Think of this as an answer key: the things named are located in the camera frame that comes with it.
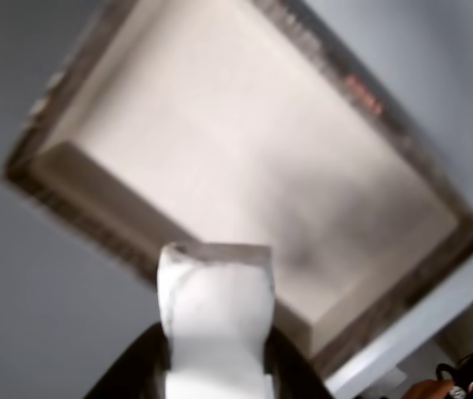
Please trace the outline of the person's hand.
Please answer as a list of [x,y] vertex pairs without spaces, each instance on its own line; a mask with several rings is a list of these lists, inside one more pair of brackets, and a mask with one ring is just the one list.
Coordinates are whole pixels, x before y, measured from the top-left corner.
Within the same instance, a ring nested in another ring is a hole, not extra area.
[[412,385],[402,399],[445,399],[454,385],[452,380],[425,380]]

